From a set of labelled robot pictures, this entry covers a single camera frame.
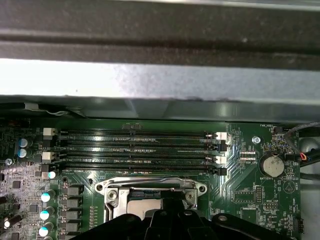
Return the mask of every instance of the metal bracket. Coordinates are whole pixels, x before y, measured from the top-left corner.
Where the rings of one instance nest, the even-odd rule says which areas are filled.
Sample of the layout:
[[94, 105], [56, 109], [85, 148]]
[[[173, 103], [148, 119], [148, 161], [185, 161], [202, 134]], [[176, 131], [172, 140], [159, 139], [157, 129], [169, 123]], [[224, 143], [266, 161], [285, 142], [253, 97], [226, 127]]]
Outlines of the metal bracket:
[[[160, 187], [143, 187], [142, 184], [157, 184]], [[95, 190], [104, 195], [104, 222], [107, 222], [128, 213], [128, 196], [131, 191], [182, 192], [184, 197], [181, 200], [185, 209], [196, 210], [198, 196], [207, 191], [207, 186], [191, 179], [178, 177], [114, 177], [97, 183]]]

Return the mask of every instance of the white connector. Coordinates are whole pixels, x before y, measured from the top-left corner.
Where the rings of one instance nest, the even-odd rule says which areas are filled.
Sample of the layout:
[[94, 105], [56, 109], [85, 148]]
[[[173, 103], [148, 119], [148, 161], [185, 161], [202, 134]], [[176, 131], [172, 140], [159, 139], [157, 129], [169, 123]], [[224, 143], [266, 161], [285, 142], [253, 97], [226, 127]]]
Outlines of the white connector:
[[227, 132], [218, 131], [215, 134], [217, 135], [217, 137], [215, 138], [217, 140], [227, 140], [228, 139], [228, 133]]
[[227, 157], [226, 156], [215, 156], [217, 164], [227, 164]]
[[54, 136], [55, 129], [52, 127], [44, 127], [43, 128], [43, 136]]
[[43, 151], [42, 160], [53, 160], [55, 158], [55, 153], [53, 151]]

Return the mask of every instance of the capacitor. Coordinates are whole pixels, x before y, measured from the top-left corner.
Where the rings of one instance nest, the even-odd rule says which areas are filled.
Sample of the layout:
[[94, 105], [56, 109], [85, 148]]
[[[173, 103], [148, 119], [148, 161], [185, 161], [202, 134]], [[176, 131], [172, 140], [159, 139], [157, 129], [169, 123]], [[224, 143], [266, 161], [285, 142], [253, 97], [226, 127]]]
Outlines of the capacitor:
[[54, 179], [55, 177], [58, 177], [60, 175], [59, 171], [51, 171], [48, 173], [49, 179]]
[[6, 196], [0, 197], [0, 205], [8, 202], [8, 198]]
[[6, 220], [3, 225], [6, 228], [10, 228], [13, 225], [19, 223], [21, 220], [22, 220], [22, 216], [17, 214], [17, 215], [14, 215], [13, 217], [9, 218], [8, 220]]
[[45, 210], [40, 212], [40, 218], [45, 221], [55, 213], [55, 209], [52, 206], [48, 206]]
[[17, 152], [19, 158], [30, 158], [32, 156], [32, 150], [30, 148], [20, 148]]
[[285, 163], [278, 155], [264, 155], [260, 159], [259, 168], [264, 175], [277, 178], [284, 173]]
[[18, 145], [20, 148], [30, 147], [33, 144], [33, 141], [30, 138], [20, 138]]
[[56, 196], [55, 191], [53, 191], [52, 189], [48, 190], [47, 192], [44, 192], [41, 195], [41, 200], [44, 203], [49, 202], [51, 199], [53, 199]]
[[44, 224], [43, 227], [39, 229], [39, 235], [40, 237], [47, 236], [53, 229], [55, 228], [54, 224], [52, 222], [47, 222]]

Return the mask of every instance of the surface-mount component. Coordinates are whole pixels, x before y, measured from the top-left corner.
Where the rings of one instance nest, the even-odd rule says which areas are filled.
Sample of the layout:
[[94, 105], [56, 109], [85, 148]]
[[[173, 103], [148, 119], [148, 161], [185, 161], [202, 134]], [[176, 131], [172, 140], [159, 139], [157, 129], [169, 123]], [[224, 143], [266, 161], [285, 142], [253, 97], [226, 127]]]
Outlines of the surface-mount component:
[[13, 181], [12, 182], [12, 188], [13, 189], [19, 189], [21, 187], [21, 182], [20, 181]]

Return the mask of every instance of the gray metal panel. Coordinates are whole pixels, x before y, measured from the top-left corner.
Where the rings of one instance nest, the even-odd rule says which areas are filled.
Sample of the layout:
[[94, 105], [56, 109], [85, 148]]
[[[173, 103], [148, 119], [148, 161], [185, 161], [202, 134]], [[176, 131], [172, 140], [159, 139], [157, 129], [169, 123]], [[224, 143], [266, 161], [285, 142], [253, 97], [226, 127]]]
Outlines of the gray metal panel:
[[0, 72], [0, 102], [80, 107], [88, 117], [298, 123], [320, 118], [316, 71], [0, 59]]

